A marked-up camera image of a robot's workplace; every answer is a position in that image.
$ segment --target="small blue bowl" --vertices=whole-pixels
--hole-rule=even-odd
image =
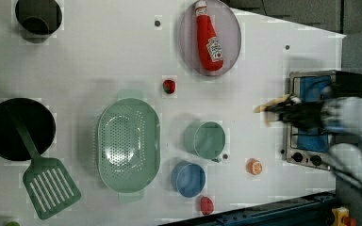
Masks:
[[[173,169],[172,185],[184,197],[197,196],[204,188],[205,183],[205,171],[199,165],[182,161]]]

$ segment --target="spatula head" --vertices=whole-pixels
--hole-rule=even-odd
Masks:
[[[41,219],[50,218],[81,198],[68,171],[55,158],[34,158],[23,183]]]

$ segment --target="mint green cup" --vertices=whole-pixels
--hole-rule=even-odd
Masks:
[[[195,121],[185,131],[184,145],[190,153],[221,162],[219,156],[225,146],[225,132],[214,121]]]

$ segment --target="table surface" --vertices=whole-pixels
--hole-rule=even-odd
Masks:
[[[253,109],[283,95],[290,72],[340,69],[344,36],[234,10],[242,32],[239,60],[223,76],[204,77],[186,65],[177,45],[178,22],[192,3],[59,1],[61,29],[36,45],[16,32],[15,1],[0,0],[0,103],[26,97],[49,107],[57,135],[44,156],[60,159],[82,193],[79,202],[42,221],[22,182],[29,161],[0,158],[0,218],[19,218],[26,226],[157,225],[196,218],[198,197],[184,198],[170,183],[181,160],[205,169],[201,194],[212,198],[214,213],[335,189],[330,172],[284,161],[283,125],[267,128]],[[166,76],[176,78],[174,98],[161,90]],[[98,119],[120,89],[142,90],[161,123],[160,169],[137,202],[119,202],[95,162]],[[194,120],[222,124],[229,159],[215,163],[184,151],[182,134]],[[250,158],[262,162],[262,174],[246,172]]]

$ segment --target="plate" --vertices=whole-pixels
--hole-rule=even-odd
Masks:
[[[207,14],[210,16],[217,38],[222,46],[222,68],[215,72],[205,70],[199,58],[197,40],[197,22],[195,3],[184,14],[180,23],[179,45],[187,64],[202,75],[222,75],[227,73],[237,62],[241,46],[239,22],[226,4],[218,0],[206,0]]]

